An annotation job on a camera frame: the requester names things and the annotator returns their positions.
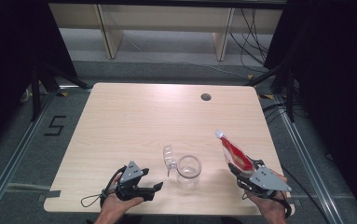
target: metal bar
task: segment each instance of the metal bar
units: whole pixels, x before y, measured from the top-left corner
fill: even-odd
[[[280,95],[275,95],[275,99],[278,103],[283,103],[283,100]],[[289,120],[288,116],[285,113],[283,113],[284,111],[282,108],[280,109],[280,111],[282,112],[282,120],[285,123],[288,133],[292,137],[300,160],[302,161],[304,168],[307,174],[309,175],[309,180],[311,181],[312,186],[314,187],[315,192],[317,193],[320,199],[321,205],[323,206],[323,210],[329,222],[344,223],[341,215],[338,213],[335,201],[333,200],[332,196],[329,193],[329,190],[323,183],[323,180],[321,179],[321,176],[318,173],[318,170],[314,162],[312,161],[312,158],[309,155],[309,152],[307,151],[307,148],[303,143],[303,140],[295,124]]]
[[[13,175],[16,173],[16,170],[18,169],[19,165],[21,164],[21,161],[22,161],[29,145],[31,144],[31,142],[34,138],[34,135],[38,129],[38,126],[39,126],[40,122],[42,121],[42,119],[45,115],[45,112],[47,111],[48,106],[54,99],[55,95],[56,95],[56,92],[50,92],[47,95],[44,103],[42,104],[42,108],[39,113],[39,116],[36,118],[36,120],[31,121],[29,127],[27,128],[26,133],[24,134],[21,141],[19,142],[15,152],[11,156],[3,173],[0,175],[0,201],[4,195],[4,192],[7,189],[7,185],[9,183],[9,181],[11,180]]]

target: clear plastic cup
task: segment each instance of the clear plastic cup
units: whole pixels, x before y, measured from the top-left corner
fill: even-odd
[[[192,188],[199,183],[201,161],[196,156],[185,155],[177,162],[177,181],[184,187]]]

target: black panel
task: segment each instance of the black panel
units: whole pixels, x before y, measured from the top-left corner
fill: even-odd
[[[357,2],[333,3],[296,76],[309,116],[357,199]]]
[[[40,61],[76,76],[48,4],[0,0],[0,131]]]

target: hole in table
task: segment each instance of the hole in table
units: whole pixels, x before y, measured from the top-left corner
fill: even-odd
[[[208,94],[208,93],[203,93],[203,94],[201,95],[201,99],[202,99],[203,101],[210,101],[210,100],[211,100],[211,95]]]

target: wooden table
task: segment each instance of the wooden table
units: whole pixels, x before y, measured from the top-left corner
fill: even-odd
[[[211,95],[204,101],[201,95]],[[85,208],[80,200],[99,194],[115,171],[129,161],[149,168],[139,187],[164,182],[152,202],[128,214],[259,215],[242,200],[243,189],[229,172],[215,130],[253,159],[281,173],[256,92],[252,87],[98,83],[94,86],[51,186],[49,212],[99,212],[99,203]],[[172,145],[176,157],[192,154],[202,161],[200,181],[183,189],[175,173],[167,177],[162,151]]]

